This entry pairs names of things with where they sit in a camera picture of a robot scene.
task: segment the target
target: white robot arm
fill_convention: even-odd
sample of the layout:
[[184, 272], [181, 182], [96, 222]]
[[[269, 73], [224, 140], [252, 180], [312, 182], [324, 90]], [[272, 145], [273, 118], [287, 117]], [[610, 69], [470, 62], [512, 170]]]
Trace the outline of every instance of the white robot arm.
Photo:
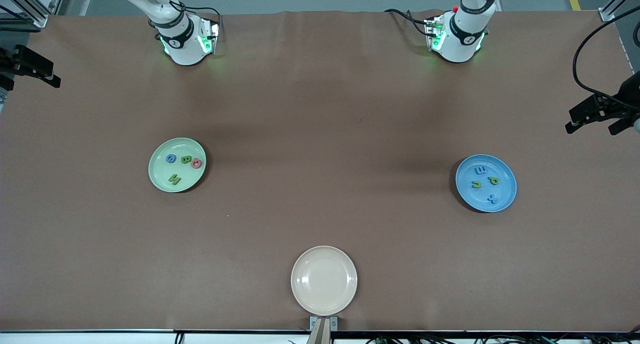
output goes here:
[[480, 49], [487, 23], [495, 12], [495, 0], [460, 0], [457, 11], [427, 22], [428, 47], [453, 63], [468, 61]]
[[142, 10], [160, 33], [164, 51], [180, 65], [194, 65], [212, 54], [218, 23], [186, 13], [179, 0], [126, 0]]

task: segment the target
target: white plate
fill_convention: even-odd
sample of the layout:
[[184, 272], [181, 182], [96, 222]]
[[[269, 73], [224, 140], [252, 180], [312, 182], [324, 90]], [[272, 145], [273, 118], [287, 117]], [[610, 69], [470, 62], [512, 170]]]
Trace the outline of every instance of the white plate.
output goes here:
[[[169, 155], [174, 155], [176, 160], [169, 162]], [[190, 157], [190, 161], [183, 163], [183, 157], [185, 161]], [[192, 165], [195, 159], [201, 161], [198, 168]], [[204, 149], [197, 141], [187, 137], [176, 137], [160, 145], [151, 156], [149, 178], [158, 189], [167, 193], [185, 191], [194, 186], [204, 174], [206, 159]]]
[[311, 314], [336, 314], [356, 293], [358, 274], [354, 262], [333, 246], [316, 246], [297, 258], [291, 271], [293, 296]]

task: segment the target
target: brown table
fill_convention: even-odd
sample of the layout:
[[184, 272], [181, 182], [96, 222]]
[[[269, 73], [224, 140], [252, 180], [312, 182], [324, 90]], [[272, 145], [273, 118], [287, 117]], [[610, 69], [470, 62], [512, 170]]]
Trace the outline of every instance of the brown table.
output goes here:
[[[318, 244], [358, 269], [344, 329], [638, 323], [640, 137], [564, 129], [595, 12], [498, 13], [465, 64], [390, 14], [281, 13], [226, 18], [221, 55], [179, 67], [146, 20], [30, 40], [62, 88], [18, 79], [0, 116], [1, 329], [306, 326], [289, 277]], [[610, 93], [631, 75], [613, 27], [579, 70]], [[180, 136], [210, 166], [166, 194], [146, 167]], [[504, 212], [455, 194], [478, 153], [518, 178]]]

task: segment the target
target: plate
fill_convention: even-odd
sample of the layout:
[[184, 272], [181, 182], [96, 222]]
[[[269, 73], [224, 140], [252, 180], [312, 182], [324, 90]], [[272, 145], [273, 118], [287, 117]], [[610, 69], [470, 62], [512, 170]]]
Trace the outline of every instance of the plate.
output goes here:
[[462, 199], [476, 210], [498, 212], [511, 205], [518, 192], [511, 168], [498, 157], [467, 157], [456, 171], [455, 186]]
[[327, 316], [349, 305], [356, 293], [354, 262], [333, 246], [316, 246], [297, 258], [291, 271], [293, 296], [311, 314]]
[[187, 137], [176, 137], [158, 147], [149, 161], [149, 178], [160, 190], [178, 193], [194, 186], [206, 167], [202, 145]]

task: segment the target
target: green plate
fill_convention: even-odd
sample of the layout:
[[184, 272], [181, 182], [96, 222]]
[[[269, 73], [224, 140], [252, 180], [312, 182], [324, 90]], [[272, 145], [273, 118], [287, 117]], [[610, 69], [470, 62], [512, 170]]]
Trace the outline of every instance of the green plate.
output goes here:
[[187, 137], [176, 137], [158, 147], [149, 161], [149, 178], [167, 193], [185, 191], [199, 182], [204, 174], [206, 158], [202, 145]]

